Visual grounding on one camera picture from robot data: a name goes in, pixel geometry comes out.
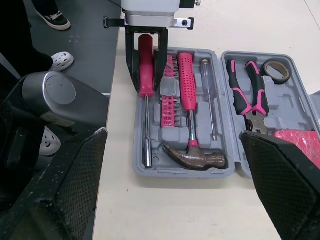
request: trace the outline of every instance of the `screwdriver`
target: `screwdriver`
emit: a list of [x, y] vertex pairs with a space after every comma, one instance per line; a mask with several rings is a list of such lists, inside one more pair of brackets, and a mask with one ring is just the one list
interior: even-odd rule
[[144, 165], [152, 167], [152, 146], [150, 138], [149, 98], [154, 96], [154, 41], [152, 36], [139, 37], [139, 96], [144, 98], [145, 139]]
[[212, 89], [213, 89], [212, 82], [214, 80], [214, 75], [210, 67], [209, 61], [207, 59], [202, 60], [200, 68], [201, 68], [202, 88], [205, 95], [205, 100], [209, 103], [212, 138], [213, 138], [213, 141], [215, 141], [216, 130], [215, 130], [215, 123], [214, 123], [213, 107], [212, 107], [212, 99], [214, 98], [214, 95], [212, 92]]

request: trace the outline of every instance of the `pink screwdriver handle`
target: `pink screwdriver handle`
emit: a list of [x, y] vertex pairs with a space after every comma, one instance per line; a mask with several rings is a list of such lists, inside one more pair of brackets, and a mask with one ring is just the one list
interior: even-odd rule
[[196, 110], [197, 96], [193, 71], [193, 57], [190, 53], [178, 55], [181, 101], [184, 111]]
[[152, 36], [143, 34], [139, 37], [139, 95], [154, 96], [154, 40]]

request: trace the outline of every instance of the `black pants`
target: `black pants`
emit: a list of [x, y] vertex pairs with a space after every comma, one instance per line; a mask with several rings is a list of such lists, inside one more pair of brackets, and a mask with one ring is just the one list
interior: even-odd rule
[[[48, 71], [53, 60], [34, 49], [23, 0], [0, 0], [0, 9], [0, 53], [21, 77]], [[0, 79], [7, 74], [3, 69], [0, 67]]]
[[43, 16], [54, 15], [59, 11], [56, 0], [32, 0], [32, 3], [38, 13]]

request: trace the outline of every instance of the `white shoe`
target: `white shoe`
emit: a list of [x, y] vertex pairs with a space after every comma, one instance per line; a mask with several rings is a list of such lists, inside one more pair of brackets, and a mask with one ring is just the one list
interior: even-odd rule
[[51, 58], [53, 60], [53, 64], [49, 71], [56, 71], [56, 72], [61, 72], [67, 69], [75, 61], [74, 57], [66, 51], [56, 53]]
[[44, 133], [42, 137], [42, 142], [40, 145], [40, 155], [51, 156], [58, 152], [61, 147], [61, 142], [59, 138], [46, 126], [44, 127]]

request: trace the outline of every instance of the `white table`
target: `white table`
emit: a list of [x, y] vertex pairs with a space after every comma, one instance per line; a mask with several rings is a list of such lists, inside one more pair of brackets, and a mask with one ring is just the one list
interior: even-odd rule
[[[178, 12], [195, 18], [194, 30], [170, 29], [169, 47], [210, 49], [218, 57], [229, 50], [287, 54], [307, 92], [320, 90], [320, 30], [304, 0], [202, 2]], [[280, 239], [252, 180], [236, 172], [210, 180], [138, 176], [132, 167], [136, 100], [121, 29], [94, 240]]]

